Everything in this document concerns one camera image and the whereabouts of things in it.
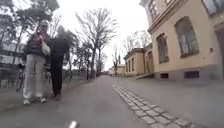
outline yellow building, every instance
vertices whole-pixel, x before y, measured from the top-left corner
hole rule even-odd
[[[134,48],[125,57],[125,75],[135,76],[154,72],[152,44],[145,48]]]
[[[117,66],[117,75],[123,76],[125,74],[125,66],[123,64],[120,64]],[[109,69],[109,75],[114,76],[115,75],[115,68],[114,66]]]
[[[156,78],[223,78],[223,0],[142,0]]]

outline handbag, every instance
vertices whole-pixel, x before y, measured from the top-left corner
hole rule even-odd
[[[41,46],[42,46],[42,52],[44,53],[44,55],[49,56],[51,53],[50,47],[44,41],[41,43]]]

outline jacket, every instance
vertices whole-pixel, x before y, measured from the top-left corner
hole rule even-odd
[[[69,59],[69,42],[64,37],[56,37],[50,40],[50,47],[51,47],[51,57],[58,58],[64,57],[66,54],[66,59]]]
[[[44,53],[42,51],[42,47],[41,47],[39,40],[37,40],[39,34],[40,33],[35,33],[35,34],[31,35],[30,39],[27,42],[25,51],[24,51],[25,55],[34,54],[34,55],[46,57],[46,55],[44,55]],[[50,36],[47,35],[47,37],[45,39],[45,42],[47,45],[49,45],[49,39],[50,39]]]

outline drainpipe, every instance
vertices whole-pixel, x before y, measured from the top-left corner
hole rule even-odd
[[[145,52],[143,52],[143,64],[144,64],[144,74],[146,73],[145,71]]]

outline asphalt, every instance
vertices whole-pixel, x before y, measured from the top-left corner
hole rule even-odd
[[[147,128],[113,89],[113,78],[102,76],[70,88],[59,102],[34,103],[0,115],[0,128]]]
[[[182,82],[153,79],[105,77],[167,110],[208,128],[224,128],[224,81],[186,80]]]

